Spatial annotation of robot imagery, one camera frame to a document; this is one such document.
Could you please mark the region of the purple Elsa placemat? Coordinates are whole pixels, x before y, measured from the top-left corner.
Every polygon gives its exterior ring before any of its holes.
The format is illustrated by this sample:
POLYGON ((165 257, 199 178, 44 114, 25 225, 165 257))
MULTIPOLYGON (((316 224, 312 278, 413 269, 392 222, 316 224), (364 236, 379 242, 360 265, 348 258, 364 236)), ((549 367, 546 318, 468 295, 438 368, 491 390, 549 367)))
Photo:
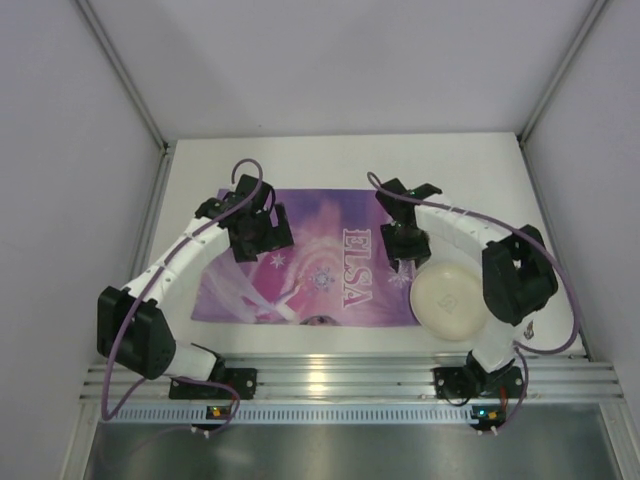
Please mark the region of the purple Elsa placemat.
POLYGON ((294 244, 238 263, 227 252, 203 271, 190 317, 207 323, 414 327, 414 267, 392 268, 381 226, 389 214, 369 190, 289 189, 294 244))

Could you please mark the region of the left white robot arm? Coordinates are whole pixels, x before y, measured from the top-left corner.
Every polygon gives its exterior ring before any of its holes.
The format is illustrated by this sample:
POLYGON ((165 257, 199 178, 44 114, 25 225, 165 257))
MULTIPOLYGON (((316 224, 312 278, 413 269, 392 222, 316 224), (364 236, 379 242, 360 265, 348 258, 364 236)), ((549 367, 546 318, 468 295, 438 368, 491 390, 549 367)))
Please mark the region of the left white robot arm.
POLYGON ((223 198, 200 205, 186 230, 161 257, 122 288, 108 287, 97 301, 97 351, 148 380, 161 376, 210 381, 221 358, 204 347, 175 340, 168 315, 215 259, 242 263, 294 243, 283 204, 273 187, 242 175, 223 198))

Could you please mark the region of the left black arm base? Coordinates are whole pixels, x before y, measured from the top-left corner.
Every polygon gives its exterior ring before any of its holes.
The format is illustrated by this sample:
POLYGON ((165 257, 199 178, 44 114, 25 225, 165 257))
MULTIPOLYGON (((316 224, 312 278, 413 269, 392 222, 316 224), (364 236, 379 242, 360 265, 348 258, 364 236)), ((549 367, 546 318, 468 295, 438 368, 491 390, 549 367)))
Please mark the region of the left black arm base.
POLYGON ((251 400, 257 388, 255 368, 225 367, 206 381, 187 381, 181 377, 171 381, 171 400, 251 400))

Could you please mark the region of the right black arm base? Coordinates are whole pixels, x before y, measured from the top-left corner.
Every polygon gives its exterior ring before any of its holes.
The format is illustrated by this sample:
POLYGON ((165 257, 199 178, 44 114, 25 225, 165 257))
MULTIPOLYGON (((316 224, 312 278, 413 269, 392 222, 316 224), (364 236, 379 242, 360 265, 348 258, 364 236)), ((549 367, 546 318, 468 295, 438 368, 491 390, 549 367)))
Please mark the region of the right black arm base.
POLYGON ((454 406, 471 400, 517 399, 525 387, 523 371, 513 365, 491 373, 469 366, 437 367, 432 373, 436 398, 454 406))

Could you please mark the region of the cream round plate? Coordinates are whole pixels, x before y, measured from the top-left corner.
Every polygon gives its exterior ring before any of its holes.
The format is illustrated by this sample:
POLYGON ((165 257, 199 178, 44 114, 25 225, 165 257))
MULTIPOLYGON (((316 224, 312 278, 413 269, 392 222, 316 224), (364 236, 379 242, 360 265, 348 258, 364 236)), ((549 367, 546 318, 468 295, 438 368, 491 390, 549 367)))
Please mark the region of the cream round plate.
POLYGON ((470 340, 488 319, 479 277, 451 262, 423 265, 417 271, 409 289, 409 305, 416 320, 445 341, 470 340))

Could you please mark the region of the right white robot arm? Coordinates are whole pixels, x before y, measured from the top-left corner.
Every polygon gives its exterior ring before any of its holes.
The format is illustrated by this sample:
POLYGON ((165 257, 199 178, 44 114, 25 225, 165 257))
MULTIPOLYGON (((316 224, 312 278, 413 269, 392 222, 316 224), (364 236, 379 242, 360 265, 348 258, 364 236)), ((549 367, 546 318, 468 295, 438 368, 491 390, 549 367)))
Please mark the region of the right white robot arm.
POLYGON ((411 263, 419 271, 410 289, 414 310, 422 304, 446 308, 441 301, 448 290, 426 290, 428 276, 436 273, 423 267, 432 256, 431 237, 443 239, 480 266, 480 277, 457 264, 446 265, 442 276, 454 287, 471 287, 464 301, 480 327, 468 365, 485 375, 504 370, 515 358, 518 325, 544 308, 558 290, 557 262, 546 250, 539 231, 531 225, 517 229, 457 207, 428 183, 408 190, 397 178, 381 182, 374 173, 367 177, 377 191, 377 201, 391 218, 380 227, 390 267, 399 270, 411 263))

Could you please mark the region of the purple metallic fork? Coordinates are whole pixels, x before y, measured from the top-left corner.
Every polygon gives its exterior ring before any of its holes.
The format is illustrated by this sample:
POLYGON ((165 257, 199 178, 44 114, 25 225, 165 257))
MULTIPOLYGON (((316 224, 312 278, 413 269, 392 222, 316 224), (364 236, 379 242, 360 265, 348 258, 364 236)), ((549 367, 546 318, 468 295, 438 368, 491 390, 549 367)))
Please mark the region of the purple metallic fork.
POLYGON ((524 332, 523 332, 523 337, 529 341, 531 339, 533 339, 535 336, 535 331, 534 331, 534 321, 531 320, 527 323, 524 332))

